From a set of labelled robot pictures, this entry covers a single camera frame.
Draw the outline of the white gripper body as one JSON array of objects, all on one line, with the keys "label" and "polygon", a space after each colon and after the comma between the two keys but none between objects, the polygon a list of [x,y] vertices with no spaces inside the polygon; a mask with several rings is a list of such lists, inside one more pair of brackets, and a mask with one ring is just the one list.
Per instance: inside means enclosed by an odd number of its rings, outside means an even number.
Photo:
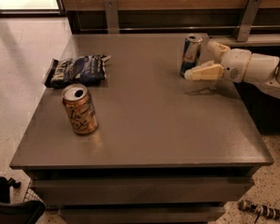
[{"label": "white gripper body", "polygon": [[232,82],[242,82],[250,63],[252,52],[247,49],[230,49],[224,53],[221,65],[225,68],[223,78]]}]

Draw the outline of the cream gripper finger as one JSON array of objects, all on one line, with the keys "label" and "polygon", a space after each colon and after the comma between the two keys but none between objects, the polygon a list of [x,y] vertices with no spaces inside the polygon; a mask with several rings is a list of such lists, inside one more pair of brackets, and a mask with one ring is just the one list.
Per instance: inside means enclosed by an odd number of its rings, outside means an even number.
[{"label": "cream gripper finger", "polygon": [[218,80],[224,74],[224,67],[215,63],[214,61],[208,61],[201,65],[195,66],[185,72],[185,79],[200,81],[200,80]]},{"label": "cream gripper finger", "polygon": [[231,48],[216,41],[210,40],[207,43],[208,50],[213,54],[216,62],[221,62],[223,55]]}]

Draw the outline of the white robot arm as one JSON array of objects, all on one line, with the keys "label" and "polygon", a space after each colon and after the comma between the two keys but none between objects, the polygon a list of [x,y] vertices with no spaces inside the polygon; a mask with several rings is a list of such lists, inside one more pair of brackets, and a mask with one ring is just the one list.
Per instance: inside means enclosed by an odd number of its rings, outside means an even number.
[{"label": "white robot arm", "polygon": [[231,49],[215,41],[209,41],[207,48],[214,59],[186,71],[185,79],[249,83],[263,93],[280,99],[279,57],[253,53],[248,49]]}]

